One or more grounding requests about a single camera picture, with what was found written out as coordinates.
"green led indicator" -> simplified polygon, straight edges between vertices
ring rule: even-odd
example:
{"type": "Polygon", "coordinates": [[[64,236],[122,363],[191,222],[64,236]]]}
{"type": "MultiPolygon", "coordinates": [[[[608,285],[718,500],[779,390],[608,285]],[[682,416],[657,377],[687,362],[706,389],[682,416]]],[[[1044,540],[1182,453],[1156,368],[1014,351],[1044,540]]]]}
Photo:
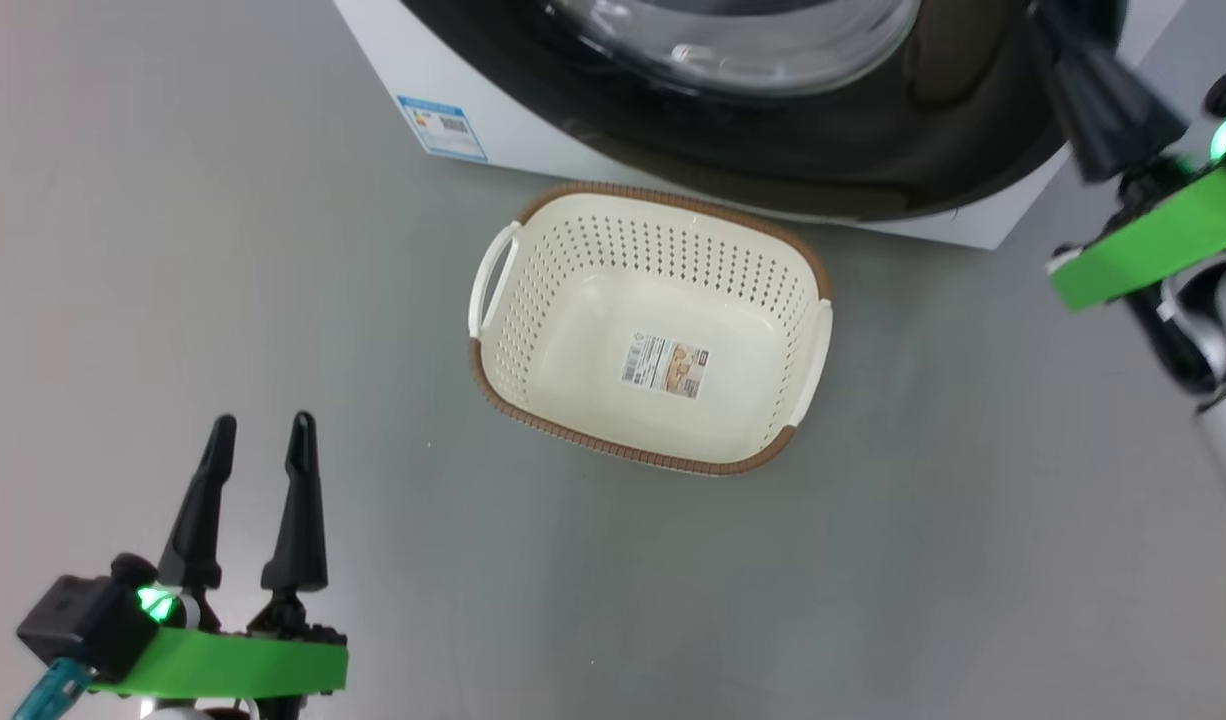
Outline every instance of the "green led indicator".
{"type": "Polygon", "coordinates": [[[1226,156],[1226,123],[1222,123],[1217,131],[1213,134],[1213,145],[1208,146],[1209,159],[1219,161],[1226,156]]]}
{"type": "Polygon", "coordinates": [[[164,623],[173,610],[174,594],[161,588],[142,588],[137,591],[139,600],[142,601],[142,611],[150,615],[156,623],[164,623]]]}

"green tape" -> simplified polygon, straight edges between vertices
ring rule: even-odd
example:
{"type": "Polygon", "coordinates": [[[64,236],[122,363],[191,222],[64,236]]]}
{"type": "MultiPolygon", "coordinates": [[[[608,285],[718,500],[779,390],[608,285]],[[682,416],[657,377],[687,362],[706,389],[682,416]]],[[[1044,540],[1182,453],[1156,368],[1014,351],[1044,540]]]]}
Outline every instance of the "green tape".
{"type": "Polygon", "coordinates": [[[162,698],[261,698],[345,687],[345,646],[161,628],[124,682],[91,689],[162,698]]]}
{"type": "Polygon", "coordinates": [[[1226,169],[1176,193],[1151,213],[1053,270],[1070,310],[1118,301],[1226,250],[1226,169]]]}

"blue and white sticker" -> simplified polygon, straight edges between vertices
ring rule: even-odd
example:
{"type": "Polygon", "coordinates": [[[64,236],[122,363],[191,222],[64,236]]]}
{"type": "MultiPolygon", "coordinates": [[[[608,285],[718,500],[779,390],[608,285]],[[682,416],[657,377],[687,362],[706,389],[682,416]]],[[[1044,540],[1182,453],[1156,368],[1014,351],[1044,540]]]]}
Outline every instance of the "blue and white sticker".
{"type": "Polygon", "coordinates": [[[408,128],[430,155],[444,158],[476,159],[485,163],[481,139],[474,136],[471,120],[462,108],[444,105],[440,102],[418,101],[416,97],[397,96],[398,108],[405,112],[408,128]]]}

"washing machine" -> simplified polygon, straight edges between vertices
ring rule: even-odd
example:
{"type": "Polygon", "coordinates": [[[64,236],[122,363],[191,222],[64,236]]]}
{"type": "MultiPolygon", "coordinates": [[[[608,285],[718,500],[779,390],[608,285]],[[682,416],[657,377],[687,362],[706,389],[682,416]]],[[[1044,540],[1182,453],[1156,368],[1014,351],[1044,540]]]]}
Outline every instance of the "washing machine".
{"type": "MultiPolygon", "coordinates": [[[[1141,59],[1184,0],[1058,0],[1141,59]]],[[[430,155],[994,249],[1065,161],[1021,0],[337,0],[430,155]]]]}

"floor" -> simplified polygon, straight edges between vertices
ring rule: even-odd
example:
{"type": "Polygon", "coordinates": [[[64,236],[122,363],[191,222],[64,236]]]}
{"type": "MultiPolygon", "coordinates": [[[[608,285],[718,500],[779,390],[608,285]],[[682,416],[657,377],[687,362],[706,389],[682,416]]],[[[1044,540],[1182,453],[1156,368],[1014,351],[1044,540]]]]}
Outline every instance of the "floor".
{"type": "MultiPolygon", "coordinates": [[[[1219,5],[1148,56],[1188,108],[1226,67],[1219,5]]],[[[992,254],[802,228],[828,374],[782,456],[706,480],[471,383],[477,261],[552,183],[423,155],[329,1],[0,0],[0,718],[40,671],[25,611],[159,556],[223,411],[215,607],[260,610],[306,407],[308,606],[352,651],[306,718],[1226,719],[1226,505],[1190,407],[1124,314],[1067,315],[1042,274],[1106,190],[1064,170],[992,254]]]]}

